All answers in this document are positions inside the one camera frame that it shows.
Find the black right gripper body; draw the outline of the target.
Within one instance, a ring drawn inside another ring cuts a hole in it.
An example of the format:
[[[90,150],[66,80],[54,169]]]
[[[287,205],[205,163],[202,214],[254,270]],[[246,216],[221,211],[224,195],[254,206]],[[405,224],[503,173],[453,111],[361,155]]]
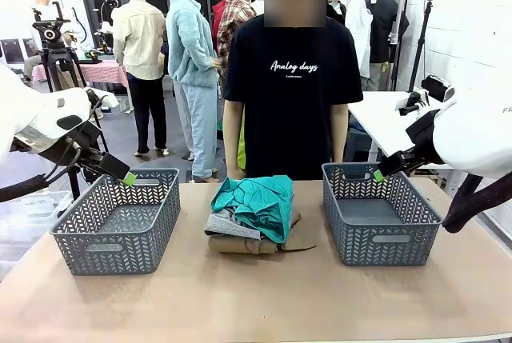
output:
[[[414,163],[440,164],[440,156],[434,147],[434,119],[439,110],[431,110],[412,123],[406,133],[414,144],[402,151],[402,163],[412,166]]]

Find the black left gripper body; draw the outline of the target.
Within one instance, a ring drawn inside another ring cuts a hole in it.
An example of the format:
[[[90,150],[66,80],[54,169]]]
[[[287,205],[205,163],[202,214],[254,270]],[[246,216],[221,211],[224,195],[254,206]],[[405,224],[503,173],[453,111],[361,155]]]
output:
[[[88,121],[73,129],[66,137],[66,166],[101,170],[105,153],[98,145],[101,136],[102,131]]]

